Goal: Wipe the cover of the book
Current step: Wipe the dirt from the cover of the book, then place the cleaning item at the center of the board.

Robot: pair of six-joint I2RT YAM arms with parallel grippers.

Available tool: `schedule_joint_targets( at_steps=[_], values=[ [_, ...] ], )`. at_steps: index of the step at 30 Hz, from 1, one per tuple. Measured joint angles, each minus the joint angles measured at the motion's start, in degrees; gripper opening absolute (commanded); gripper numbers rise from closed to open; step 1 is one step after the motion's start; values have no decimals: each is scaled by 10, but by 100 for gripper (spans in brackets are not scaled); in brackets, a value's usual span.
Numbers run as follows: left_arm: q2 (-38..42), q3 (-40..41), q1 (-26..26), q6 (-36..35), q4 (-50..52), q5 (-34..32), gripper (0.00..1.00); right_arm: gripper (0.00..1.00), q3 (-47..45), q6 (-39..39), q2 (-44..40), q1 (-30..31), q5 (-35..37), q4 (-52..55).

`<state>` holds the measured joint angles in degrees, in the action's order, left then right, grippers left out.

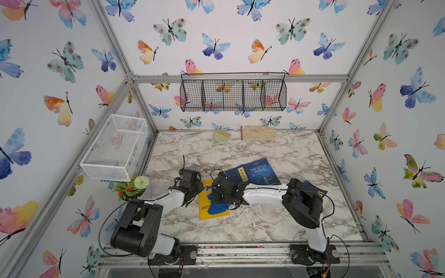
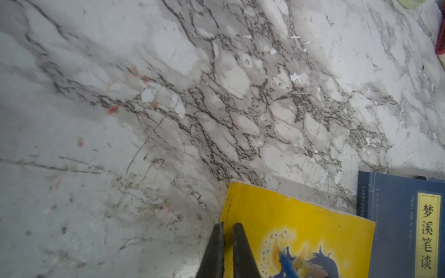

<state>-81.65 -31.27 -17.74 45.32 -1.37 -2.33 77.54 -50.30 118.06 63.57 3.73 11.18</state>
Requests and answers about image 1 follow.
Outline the blue microfiber cloth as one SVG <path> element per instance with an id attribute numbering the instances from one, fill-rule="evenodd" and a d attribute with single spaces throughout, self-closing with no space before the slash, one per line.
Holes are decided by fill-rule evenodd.
<path id="1" fill-rule="evenodd" d="M 214 201 L 214 194 L 216 190 L 213 187 L 209 187 L 211 193 L 207 195 L 207 199 L 210 201 L 210 206 L 207 210 L 209 215 L 219 215 L 223 213 L 228 213 L 227 205 L 225 204 L 216 204 Z"/>

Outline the yellow cover book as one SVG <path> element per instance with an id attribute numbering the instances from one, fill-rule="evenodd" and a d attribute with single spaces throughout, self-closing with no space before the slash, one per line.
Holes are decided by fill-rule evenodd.
<path id="1" fill-rule="evenodd" d="M 207 195 L 211 193 L 209 187 L 212 187 L 213 180 L 206 180 L 203 182 L 204 190 L 198 195 L 199 197 L 199 217 L 200 220 L 210 220 L 214 218 L 226 217 L 229 216 L 228 213 L 223 213 L 219 215 L 209 215 L 207 210 L 210 206 L 210 201 L 207 199 Z"/>

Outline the blue Little Prince book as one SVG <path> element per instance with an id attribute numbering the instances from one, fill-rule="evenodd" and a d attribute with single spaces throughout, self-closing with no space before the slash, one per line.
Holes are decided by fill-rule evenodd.
<path id="1" fill-rule="evenodd" d="M 248 181 L 256 185 L 279 185 L 281 182 L 266 158 L 246 163 L 243 169 Z"/>

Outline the dark blue yellow-label book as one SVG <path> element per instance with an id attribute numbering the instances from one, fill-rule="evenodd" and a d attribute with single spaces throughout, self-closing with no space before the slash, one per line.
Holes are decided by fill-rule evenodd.
<path id="1" fill-rule="evenodd" d="M 245 182 L 249 182 L 249 177 L 247 175 L 244 165 L 227 170 L 224 172 L 224 174 L 226 175 L 227 179 L 235 186 L 238 186 L 239 184 Z"/>

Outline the navy yellow-label book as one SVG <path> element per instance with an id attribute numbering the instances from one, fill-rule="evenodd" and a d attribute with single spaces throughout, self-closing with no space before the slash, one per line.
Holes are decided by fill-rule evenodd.
<path id="1" fill-rule="evenodd" d="M 323 190 L 323 189 L 318 188 L 317 186 L 313 185 L 311 182 L 309 182 L 309 181 L 307 181 L 307 180 L 305 180 L 305 181 L 303 182 L 303 184 L 304 184 L 304 188 L 305 188 L 305 191 L 306 191 L 306 192 L 309 192 L 309 193 L 316 193 L 316 194 L 318 194 L 322 199 L 323 199 L 323 198 L 326 196 L 326 194 L 327 194 L 327 191 L 326 191 L 326 190 Z"/>

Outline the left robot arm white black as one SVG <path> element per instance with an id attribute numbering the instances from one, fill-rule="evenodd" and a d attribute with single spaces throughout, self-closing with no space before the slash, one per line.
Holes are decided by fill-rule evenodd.
<path id="1" fill-rule="evenodd" d="M 161 218 L 180 207 L 187 206 L 204 190 L 200 172 L 182 170 L 175 185 L 154 200 L 130 201 L 118 221 L 111 240 L 111 247 L 139 257 L 158 257 L 162 264 L 176 264 L 180 257 L 180 241 L 159 233 Z"/>

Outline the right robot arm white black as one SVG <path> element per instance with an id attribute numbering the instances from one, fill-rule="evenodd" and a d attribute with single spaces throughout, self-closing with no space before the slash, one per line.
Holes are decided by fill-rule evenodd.
<path id="1" fill-rule="evenodd" d="M 308 243 L 290 246 L 293 264 L 312 266 L 316 263 L 339 264 L 337 249 L 330 244 L 323 228 L 323 198 L 326 191 L 309 181 L 291 179 L 287 184 L 256 185 L 248 182 L 235 185 L 223 174 L 212 183 L 213 201 L 217 205 L 234 206 L 268 204 L 284 207 L 292 219 L 304 227 Z"/>

